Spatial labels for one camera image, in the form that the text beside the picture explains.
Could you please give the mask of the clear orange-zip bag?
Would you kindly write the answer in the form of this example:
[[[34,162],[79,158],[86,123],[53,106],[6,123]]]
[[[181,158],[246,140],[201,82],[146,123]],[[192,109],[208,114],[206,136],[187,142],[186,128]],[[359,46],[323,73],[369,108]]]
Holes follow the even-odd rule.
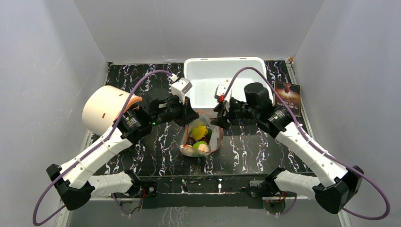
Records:
[[[222,128],[211,124],[214,118],[198,111],[199,118],[185,126],[179,151],[187,157],[206,157],[217,151],[222,143]]]

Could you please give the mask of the green wrinkled fruit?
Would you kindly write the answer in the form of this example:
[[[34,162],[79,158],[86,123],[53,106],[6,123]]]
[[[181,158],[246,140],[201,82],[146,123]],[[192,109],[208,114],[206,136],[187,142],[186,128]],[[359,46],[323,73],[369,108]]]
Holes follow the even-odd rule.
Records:
[[[203,151],[203,152],[208,152],[209,151],[209,146],[208,143],[205,141],[198,141],[193,145],[193,148]]]

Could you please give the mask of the white plastic bin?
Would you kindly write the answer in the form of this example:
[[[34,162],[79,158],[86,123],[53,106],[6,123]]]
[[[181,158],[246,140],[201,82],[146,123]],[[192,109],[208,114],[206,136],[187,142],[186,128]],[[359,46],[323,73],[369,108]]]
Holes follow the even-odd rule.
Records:
[[[233,97],[245,101],[244,87],[250,83],[259,82],[268,89],[270,99],[273,94],[265,82],[267,69],[265,62],[259,57],[223,57],[223,58],[191,58],[184,62],[184,77],[192,83],[192,88],[186,96],[191,100],[195,111],[204,111],[210,116],[216,116],[213,109],[217,106],[215,98],[219,85],[226,90],[234,75],[244,67],[256,68],[264,78],[253,70],[245,70],[235,79],[227,98]]]

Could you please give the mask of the green avocado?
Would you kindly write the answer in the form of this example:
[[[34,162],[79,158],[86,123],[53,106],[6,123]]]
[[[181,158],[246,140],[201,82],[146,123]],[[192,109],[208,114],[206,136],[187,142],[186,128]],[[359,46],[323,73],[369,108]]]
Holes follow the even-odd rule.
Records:
[[[210,141],[210,139],[211,139],[211,136],[212,136],[212,134],[213,134],[213,130],[211,129],[211,128],[207,128],[207,134],[204,136],[206,139],[207,139],[207,141],[209,142]]]

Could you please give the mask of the dark purple mangosteen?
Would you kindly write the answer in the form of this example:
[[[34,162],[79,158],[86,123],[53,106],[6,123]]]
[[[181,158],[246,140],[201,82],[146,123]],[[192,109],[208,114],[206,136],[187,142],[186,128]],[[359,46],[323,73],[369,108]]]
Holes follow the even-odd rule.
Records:
[[[185,145],[188,145],[188,146],[192,147],[196,142],[197,142],[196,139],[194,139],[193,137],[189,136],[189,137],[187,137]]]

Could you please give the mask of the garlic bulb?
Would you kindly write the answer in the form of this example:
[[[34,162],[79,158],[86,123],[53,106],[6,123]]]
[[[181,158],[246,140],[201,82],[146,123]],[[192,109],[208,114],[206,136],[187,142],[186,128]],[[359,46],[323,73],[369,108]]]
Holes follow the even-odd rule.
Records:
[[[205,157],[209,155],[209,152],[203,152],[193,147],[184,146],[180,148],[180,152],[187,157]]]

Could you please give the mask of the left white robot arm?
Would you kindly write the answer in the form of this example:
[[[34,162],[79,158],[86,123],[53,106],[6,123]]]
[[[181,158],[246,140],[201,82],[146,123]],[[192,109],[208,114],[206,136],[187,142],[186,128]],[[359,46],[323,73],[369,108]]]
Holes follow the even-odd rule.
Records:
[[[132,171],[96,175],[97,170],[149,135],[154,126],[167,122],[185,126],[199,117],[192,109],[190,98],[183,93],[152,100],[156,106],[152,112],[148,112],[141,101],[141,97],[113,86],[99,88],[88,99],[83,122],[99,139],[72,160],[60,166],[50,165],[46,170],[66,209],[76,210],[94,196],[139,195],[144,185]]]

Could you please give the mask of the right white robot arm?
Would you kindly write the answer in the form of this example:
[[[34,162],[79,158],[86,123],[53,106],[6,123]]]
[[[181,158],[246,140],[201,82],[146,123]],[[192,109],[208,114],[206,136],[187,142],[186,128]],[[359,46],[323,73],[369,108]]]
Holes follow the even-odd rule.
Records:
[[[250,185],[252,196],[278,196],[282,192],[293,192],[314,199],[327,212],[337,214],[358,192],[361,177],[354,171],[331,160],[328,152],[320,153],[320,146],[312,145],[313,139],[297,125],[289,111],[274,107],[270,93],[259,82],[244,87],[246,101],[228,96],[228,87],[218,85],[214,97],[217,113],[213,125],[228,129],[240,120],[253,120],[259,129],[287,146],[313,171],[315,176],[291,173],[276,168],[257,186]]]

